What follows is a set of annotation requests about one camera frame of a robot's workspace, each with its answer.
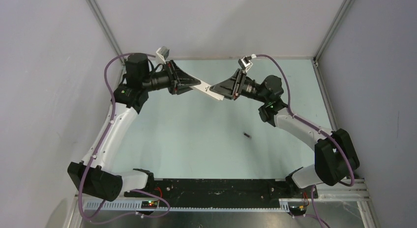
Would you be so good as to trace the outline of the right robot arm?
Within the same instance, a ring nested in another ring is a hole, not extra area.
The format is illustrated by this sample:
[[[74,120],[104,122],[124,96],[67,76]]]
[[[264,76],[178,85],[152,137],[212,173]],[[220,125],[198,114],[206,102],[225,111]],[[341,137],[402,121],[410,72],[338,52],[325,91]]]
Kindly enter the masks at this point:
[[[279,77],[269,75],[258,84],[237,69],[233,76],[209,89],[229,100],[244,96],[262,102],[258,111],[263,122],[287,131],[312,149],[314,163],[286,177],[286,191],[291,197],[300,197],[306,187],[314,184],[333,186],[347,176],[354,179],[353,172],[360,162],[349,133],[317,126],[290,112],[289,105],[281,99],[284,90]]]

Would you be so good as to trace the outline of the white remote control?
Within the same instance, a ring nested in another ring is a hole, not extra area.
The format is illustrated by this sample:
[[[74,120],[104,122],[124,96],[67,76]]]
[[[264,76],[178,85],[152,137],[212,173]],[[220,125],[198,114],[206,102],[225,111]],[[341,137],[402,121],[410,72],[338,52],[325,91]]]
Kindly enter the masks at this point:
[[[191,88],[193,90],[197,90],[203,94],[206,94],[207,96],[217,100],[217,101],[222,101],[224,100],[224,96],[220,95],[218,93],[215,93],[213,91],[210,90],[211,85],[209,85],[208,83],[200,80],[200,83],[198,85],[193,85]]]

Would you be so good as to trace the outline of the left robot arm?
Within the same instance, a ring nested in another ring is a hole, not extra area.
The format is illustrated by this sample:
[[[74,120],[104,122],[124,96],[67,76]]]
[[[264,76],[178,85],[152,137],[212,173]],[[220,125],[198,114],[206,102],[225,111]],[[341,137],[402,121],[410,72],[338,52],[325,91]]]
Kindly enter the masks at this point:
[[[201,81],[181,70],[173,60],[159,64],[155,70],[150,62],[152,55],[127,53],[126,73],[116,89],[105,84],[111,94],[111,105],[99,136],[81,162],[71,162],[67,172],[79,195],[86,194],[106,201],[114,201],[120,194],[137,190],[149,197],[155,192],[155,183],[149,180],[152,173],[142,169],[126,172],[113,171],[115,157],[132,122],[139,115],[149,92],[167,89],[171,95],[188,92]]]

